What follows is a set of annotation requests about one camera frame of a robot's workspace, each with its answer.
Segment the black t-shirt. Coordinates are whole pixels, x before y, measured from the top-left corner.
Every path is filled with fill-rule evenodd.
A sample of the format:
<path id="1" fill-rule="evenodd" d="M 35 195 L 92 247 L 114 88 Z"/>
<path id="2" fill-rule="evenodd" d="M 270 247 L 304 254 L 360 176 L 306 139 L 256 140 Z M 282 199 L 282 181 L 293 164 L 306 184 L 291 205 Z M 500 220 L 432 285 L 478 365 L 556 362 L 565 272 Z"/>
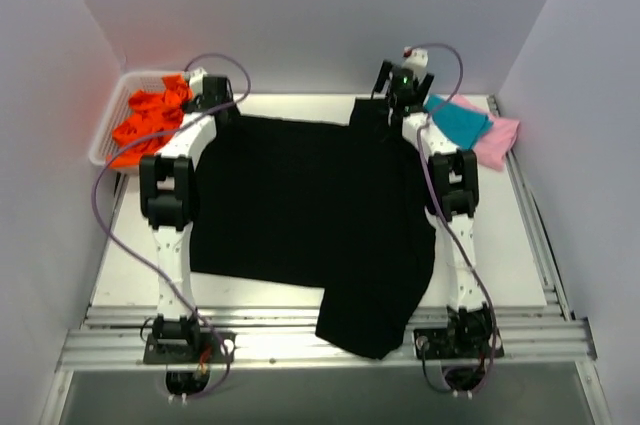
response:
<path id="1" fill-rule="evenodd" d="M 381 360 L 431 281 L 436 233 L 416 149 L 380 99 L 345 125 L 240 116 L 196 169 L 194 272 L 323 290 L 315 333 Z"/>

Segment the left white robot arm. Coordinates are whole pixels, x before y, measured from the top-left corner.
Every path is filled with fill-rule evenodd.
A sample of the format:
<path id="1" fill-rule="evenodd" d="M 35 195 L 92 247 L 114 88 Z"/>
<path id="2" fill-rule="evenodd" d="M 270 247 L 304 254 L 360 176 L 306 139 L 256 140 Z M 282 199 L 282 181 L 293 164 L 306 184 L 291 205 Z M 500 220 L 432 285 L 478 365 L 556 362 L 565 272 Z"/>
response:
<path id="1" fill-rule="evenodd" d="M 196 167 L 205 148 L 237 109 L 228 77 L 194 72 L 193 97 L 183 106 L 180 130 L 139 163 L 141 212 L 152 232 L 159 269 L 157 317 L 151 331 L 156 348 L 179 364 L 190 364 L 204 347 L 190 279 L 189 242 L 199 213 Z"/>

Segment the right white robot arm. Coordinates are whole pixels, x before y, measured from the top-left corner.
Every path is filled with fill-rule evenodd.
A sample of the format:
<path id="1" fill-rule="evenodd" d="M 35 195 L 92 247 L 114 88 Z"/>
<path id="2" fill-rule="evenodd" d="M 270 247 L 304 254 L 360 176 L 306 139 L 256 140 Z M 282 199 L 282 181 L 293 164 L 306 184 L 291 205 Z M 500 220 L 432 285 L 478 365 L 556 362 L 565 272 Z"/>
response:
<path id="1" fill-rule="evenodd" d="M 448 324 L 444 345 L 464 358 L 485 346 L 497 347 L 495 311 L 486 286 L 476 271 L 474 225 L 479 205 L 477 158 L 454 144 L 435 123 L 436 113 L 425 109 L 433 76 L 419 78 L 426 65 L 406 58 L 401 64 L 382 62 L 371 92 L 383 94 L 389 122 L 419 153 L 431 197 L 427 218 L 436 228 L 438 246 L 448 272 Z"/>

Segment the folded teal t-shirt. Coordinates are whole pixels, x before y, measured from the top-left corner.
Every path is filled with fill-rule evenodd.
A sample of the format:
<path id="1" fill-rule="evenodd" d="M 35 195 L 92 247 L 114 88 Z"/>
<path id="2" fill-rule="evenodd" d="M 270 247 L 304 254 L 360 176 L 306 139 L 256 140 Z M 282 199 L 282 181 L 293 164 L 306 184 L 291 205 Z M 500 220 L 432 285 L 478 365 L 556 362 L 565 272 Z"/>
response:
<path id="1" fill-rule="evenodd" d="M 433 123 L 455 145 L 463 150 L 473 149 L 492 128 L 486 114 L 429 96 L 424 104 Z"/>

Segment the orange crumpled t-shirt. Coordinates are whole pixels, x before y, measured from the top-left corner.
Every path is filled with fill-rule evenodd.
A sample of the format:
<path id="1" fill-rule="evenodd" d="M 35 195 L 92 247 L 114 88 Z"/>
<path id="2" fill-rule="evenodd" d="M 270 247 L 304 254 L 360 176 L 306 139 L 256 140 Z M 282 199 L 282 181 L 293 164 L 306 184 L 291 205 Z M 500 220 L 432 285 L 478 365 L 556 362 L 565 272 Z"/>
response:
<path id="1" fill-rule="evenodd" d="M 178 129 L 184 117 L 182 106 L 193 98 L 193 92 L 180 75 L 165 75 L 158 92 L 138 89 L 128 97 L 131 114 L 112 131 L 117 149 L 130 145 L 144 136 Z M 172 134 L 158 136 L 121 153 L 110 165 L 112 169 L 137 167 L 145 155 L 153 155 L 171 139 Z"/>

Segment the white plastic laundry basket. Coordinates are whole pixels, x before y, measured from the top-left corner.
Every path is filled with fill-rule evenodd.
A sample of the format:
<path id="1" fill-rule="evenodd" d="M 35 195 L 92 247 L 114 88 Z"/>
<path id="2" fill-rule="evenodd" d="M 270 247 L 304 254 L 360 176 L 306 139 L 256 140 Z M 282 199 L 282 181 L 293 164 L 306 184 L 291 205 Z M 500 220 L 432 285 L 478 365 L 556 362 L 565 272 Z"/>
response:
<path id="1" fill-rule="evenodd" d="M 106 159 L 119 149 L 112 138 L 112 132 L 132 114 L 129 98 L 137 91 L 163 92 L 165 85 L 162 78 L 177 74 L 178 71 L 139 70 L 125 73 L 120 77 L 110 95 L 89 149 L 88 157 L 93 165 L 103 167 Z"/>

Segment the folded pink t-shirt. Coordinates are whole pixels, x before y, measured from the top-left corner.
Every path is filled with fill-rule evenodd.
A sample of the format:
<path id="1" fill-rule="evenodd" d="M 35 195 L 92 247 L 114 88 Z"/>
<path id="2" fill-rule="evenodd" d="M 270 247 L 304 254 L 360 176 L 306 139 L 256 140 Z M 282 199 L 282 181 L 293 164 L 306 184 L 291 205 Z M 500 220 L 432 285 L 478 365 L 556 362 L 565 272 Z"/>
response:
<path id="1" fill-rule="evenodd" d="M 503 171 L 506 164 L 506 156 L 516 143 L 520 121 L 499 117 L 491 112 L 484 111 L 473 105 L 462 95 L 456 95 L 453 102 L 460 107 L 487 116 L 491 127 L 476 142 L 473 150 L 480 165 L 496 171 Z"/>

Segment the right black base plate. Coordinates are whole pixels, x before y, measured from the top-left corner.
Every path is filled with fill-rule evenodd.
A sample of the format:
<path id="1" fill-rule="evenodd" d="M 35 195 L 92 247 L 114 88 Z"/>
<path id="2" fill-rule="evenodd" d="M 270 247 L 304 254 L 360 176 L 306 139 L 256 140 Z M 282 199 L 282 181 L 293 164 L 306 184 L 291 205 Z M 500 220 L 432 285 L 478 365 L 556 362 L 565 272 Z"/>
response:
<path id="1" fill-rule="evenodd" d="M 413 341 L 416 356 L 425 360 L 455 360 L 455 359 L 489 359 L 492 351 L 494 336 L 471 335 L 458 336 L 445 328 L 416 328 L 413 330 Z M 504 356 L 501 337 L 496 339 L 494 357 Z"/>

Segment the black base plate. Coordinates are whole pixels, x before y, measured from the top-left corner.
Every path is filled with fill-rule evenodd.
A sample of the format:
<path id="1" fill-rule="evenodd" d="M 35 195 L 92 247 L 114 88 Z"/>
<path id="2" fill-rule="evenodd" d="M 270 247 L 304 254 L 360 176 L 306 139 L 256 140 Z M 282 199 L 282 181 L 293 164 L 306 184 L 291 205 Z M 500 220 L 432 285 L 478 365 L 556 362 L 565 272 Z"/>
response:
<path id="1" fill-rule="evenodd" d="M 204 330 L 194 343 L 186 338 L 147 336 L 142 362 L 145 365 L 223 364 L 234 359 L 235 333 Z"/>
<path id="2" fill-rule="evenodd" d="M 416 356 L 425 360 L 455 360 L 455 359 L 489 359 L 492 351 L 494 336 L 471 335 L 458 336 L 445 328 L 416 328 L 413 330 L 413 341 Z M 496 339 L 494 357 L 504 356 L 501 337 Z"/>

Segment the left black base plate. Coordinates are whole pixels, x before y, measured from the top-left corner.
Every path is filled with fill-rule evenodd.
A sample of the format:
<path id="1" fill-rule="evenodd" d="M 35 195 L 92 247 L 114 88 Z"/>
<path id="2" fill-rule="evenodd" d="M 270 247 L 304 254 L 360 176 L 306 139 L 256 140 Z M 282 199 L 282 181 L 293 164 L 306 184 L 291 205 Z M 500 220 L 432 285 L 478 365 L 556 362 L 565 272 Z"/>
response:
<path id="1" fill-rule="evenodd" d="M 145 365 L 223 364 L 234 359 L 235 333 L 204 330 L 194 343 L 186 338 L 147 336 L 142 362 Z"/>

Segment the aluminium rail frame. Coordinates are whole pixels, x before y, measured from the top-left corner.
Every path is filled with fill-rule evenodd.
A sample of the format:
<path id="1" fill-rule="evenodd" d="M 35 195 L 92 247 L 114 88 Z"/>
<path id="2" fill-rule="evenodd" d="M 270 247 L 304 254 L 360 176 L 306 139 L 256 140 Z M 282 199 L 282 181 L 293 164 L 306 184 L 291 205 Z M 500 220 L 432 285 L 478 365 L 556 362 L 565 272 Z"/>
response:
<path id="1" fill-rule="evenodd" d="M 349 355 L 314 332 L 321 294 L 224 277 L 198 276 L 202 312 L 237 336 L 235 361 L 217 390 L 170 400 L 165 369 L 142 362 L 139 335 L 152 316 L 157 276 L 119 248 L 150 256 L 138 188 L 126 179 L 90 305 L 67 334 L 45 424 L 479 423 L 607 424 L 590 325 L 573 317 L 533 196 L 514 156 L 480 174 L 475 225 L 479 272 L 497 309 L 505 354 L 472 398 L 433 393 L 435 363 L 414 340 L 381 362 Z"/>

